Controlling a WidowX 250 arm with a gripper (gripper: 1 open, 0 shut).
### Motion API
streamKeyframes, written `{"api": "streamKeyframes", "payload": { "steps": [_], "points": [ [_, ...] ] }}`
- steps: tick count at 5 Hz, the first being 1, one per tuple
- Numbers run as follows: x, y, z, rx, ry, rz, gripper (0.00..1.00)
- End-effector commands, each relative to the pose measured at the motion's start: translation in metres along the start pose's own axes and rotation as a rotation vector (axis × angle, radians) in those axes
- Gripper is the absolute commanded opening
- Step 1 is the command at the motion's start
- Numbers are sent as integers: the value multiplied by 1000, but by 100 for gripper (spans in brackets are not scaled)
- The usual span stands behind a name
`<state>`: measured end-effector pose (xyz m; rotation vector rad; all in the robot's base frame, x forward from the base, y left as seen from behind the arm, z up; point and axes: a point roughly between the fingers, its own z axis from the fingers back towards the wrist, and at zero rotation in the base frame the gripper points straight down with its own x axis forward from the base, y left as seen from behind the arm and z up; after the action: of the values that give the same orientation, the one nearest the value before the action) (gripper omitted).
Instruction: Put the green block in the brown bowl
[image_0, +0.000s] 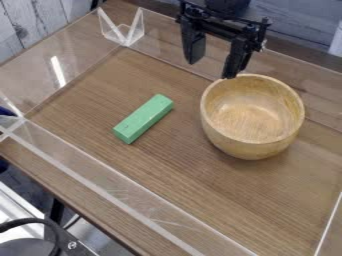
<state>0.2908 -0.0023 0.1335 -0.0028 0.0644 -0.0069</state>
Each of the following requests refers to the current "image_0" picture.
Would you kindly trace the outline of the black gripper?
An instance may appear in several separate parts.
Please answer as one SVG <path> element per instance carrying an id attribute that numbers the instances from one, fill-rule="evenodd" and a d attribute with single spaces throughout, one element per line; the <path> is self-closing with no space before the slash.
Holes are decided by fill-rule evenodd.
<path id="1" fill-rule="evenodd" d="M 179 0 L 176 22 L 187 63 L 195 64 L 204 56 L 205 34 L 231 41 L 221 72 L 227 79 L 245 69 L 252 51 L 260 52 L 266 44 L 271 20 L 248 10 L 249 3 L 251 0 Z"/>

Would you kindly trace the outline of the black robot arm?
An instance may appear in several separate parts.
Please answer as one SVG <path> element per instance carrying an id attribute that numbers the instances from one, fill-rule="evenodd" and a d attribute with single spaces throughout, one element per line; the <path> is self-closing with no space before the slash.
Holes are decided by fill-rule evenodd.
<path id="1" fill-rule="evenodd" d="M 252 53 L 266 45 L 271 26 L 267 17 L 245 17 L 251 0 L 179 0 L 176 23 L 180 25 L 183 55 L 193 65 L 205 54 L 205 35 L 229 42 L 221 78 L 232 79 L 245 69 Z"/>

